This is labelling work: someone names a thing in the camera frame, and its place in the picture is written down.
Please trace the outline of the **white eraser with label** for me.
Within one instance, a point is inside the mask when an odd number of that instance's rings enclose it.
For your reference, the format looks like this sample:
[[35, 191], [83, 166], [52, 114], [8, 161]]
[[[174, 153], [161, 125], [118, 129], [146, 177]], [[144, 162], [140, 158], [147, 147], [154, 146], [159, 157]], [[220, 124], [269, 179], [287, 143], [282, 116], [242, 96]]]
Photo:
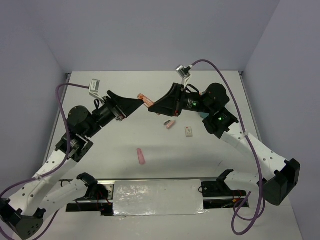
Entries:
[[187, 138], [193, 137], [193, 130], [192, 130], [192, 128], [190, 126], [186, 126], [185, 127], [185, 136]]

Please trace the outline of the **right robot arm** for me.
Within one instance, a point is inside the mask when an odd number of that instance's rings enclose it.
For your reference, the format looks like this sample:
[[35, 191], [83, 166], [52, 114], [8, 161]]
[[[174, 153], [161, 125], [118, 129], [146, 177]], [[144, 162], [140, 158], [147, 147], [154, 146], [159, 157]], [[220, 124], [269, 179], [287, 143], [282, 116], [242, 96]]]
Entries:
[[148, 108], [149, 112], [178, 117], [183, 110], [206, 113], [206, 131], [239, 151], [246, 159], [259, 163], [257, 174], [225, 170], [217, 178], [217, 190], [223, 196], [233, 191], [260, 191], [270, 204], [279, 206], [298, 183], [301, 165], [287, 160], [242, 129], [240, 119], [226, 108], [230, 101], [225, 87], [212, 83], [204, 93], [189, 92], [174, 83], [169, 92]]

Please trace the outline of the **orange transparent highlighter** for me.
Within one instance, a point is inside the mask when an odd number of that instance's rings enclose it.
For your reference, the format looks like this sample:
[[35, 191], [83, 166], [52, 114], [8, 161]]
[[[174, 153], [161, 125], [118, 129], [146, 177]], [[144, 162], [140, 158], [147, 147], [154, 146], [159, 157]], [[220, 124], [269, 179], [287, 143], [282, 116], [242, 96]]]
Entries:
[[140, 94], [137, 96], [137, 98], [138, 98], [139, 100], [142, 100], [144, 106], [146, 106], [148, 109], [154, 105], [154, 102], [153, 102], [151, 99], [149, 99], [147, 96], [145, 96], [144, 94], [141, 94], [141, 93], [140, 93]]

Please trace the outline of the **pink white correction tape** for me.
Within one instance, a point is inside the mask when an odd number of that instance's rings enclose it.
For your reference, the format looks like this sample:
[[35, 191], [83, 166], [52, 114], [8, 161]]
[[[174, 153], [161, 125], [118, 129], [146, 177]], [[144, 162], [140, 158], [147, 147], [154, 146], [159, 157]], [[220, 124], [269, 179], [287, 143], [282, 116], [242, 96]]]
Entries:
[[165, 128], [167, 130], [169, 130], [170, 128], [172, 128], [175, 125], [176, 121], [175, 120], [167, 120], [163, 123], [163, 125], [165, 126]]

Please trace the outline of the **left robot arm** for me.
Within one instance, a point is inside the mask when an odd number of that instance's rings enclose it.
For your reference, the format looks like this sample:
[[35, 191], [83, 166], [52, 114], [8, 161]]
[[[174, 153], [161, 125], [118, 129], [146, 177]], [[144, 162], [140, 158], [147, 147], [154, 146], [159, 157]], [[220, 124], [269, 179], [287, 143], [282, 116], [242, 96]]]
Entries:
[[122, 121], [143, 105], [140, 99], [125, 98], [107, 91], [93, 112], [85, 106], [72, 108], [66, 120], [68, 129], [55, 146], [33, 180], [9, 198], [0, 200], [0, 218], [22, 240], [32, 238], [45, 219], [70, 202], [97, 195], [108, 197], [105, 187], [88, 173], [81, 173], [71, 182], [52, 191], [62, 177], [73, 169], [93, 146], [90, 141], [112, 120]]

